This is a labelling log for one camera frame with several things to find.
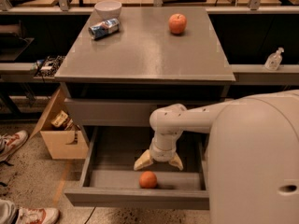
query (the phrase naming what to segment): screw hole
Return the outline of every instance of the screw hole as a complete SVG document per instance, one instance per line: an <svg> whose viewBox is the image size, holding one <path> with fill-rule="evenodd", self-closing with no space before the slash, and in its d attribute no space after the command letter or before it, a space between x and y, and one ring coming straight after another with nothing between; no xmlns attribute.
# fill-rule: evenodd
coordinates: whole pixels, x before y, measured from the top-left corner
<svg viewBox="0 0 299 224"><path fill-rule="evenodd" d="M286 186L281 187L279 190L281 192L284 192L284 193L295 192L297 190L297 186L295 186L295 185L286 185Z"/></svg>

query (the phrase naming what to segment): white bottle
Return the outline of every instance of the white bottle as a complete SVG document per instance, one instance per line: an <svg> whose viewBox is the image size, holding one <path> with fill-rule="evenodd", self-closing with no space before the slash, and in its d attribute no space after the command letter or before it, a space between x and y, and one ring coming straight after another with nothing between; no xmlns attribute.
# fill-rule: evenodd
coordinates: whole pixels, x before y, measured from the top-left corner
<svg viewBox="0 0 299 224"><path fill-rule="evenodd" d="M276 71L282 61L281 52L284 52L283 48L278 48L277 52L269 55L264 67L270 71Z"/></svg>

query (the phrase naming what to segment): cardboard box flap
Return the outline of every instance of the cardboard box flap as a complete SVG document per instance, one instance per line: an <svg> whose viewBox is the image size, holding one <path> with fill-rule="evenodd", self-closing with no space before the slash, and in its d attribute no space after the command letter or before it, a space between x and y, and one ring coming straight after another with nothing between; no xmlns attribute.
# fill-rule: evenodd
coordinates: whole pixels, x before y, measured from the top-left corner
<svg viewBox="0 0 299 224"><path fill-rule="evenodd" d="M59 87L54 94L51 96L50 101L48 102L44 112L42 113L40 119L38 120L38 123L36 124L36 127L32 131L29 139L34 137L38 132L46 130L51 131L52 125L50 124L50 121L56 117L56 115L63 110L64 112L67 112L65 104L64 104L64 93Z"/></svg>

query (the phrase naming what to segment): shoe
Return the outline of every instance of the shoe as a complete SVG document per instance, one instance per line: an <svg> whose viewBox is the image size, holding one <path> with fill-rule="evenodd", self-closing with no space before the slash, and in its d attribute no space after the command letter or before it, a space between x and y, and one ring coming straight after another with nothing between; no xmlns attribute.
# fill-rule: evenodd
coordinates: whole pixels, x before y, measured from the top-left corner
<svg viewBox="0 0 299 224"><path fill-rule="evenodd" d="M57 208L20 208L16 224L54 224L59 218Z"/></svg>
<svg viewBox="0 0 299 224"><path fill-rule="evenodd" d="M19 131L13 135L0 135L0 161L7 161L28 139L28 132Z"/></svg>

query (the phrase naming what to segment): floor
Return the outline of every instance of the floor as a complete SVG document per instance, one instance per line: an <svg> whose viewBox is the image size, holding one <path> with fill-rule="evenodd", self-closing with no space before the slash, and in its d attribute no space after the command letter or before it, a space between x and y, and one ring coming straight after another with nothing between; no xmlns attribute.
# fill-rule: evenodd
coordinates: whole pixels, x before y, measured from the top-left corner
<svg viewBox="0 0 299 224"><path fill-rule="evenodd" d="M0 134L13 134L19 130L31 133L35 126L36 121L0 120ZM57 207L61 211L58 222L61 224L210 223L209 212L202 210L74 207L65 197L64 189L78 187L84 161L53 160L39 133L28 140L9 162L13 166L1 164L0 181L7 183L7 188L1 188L0 198L24 207Z"/></svg>

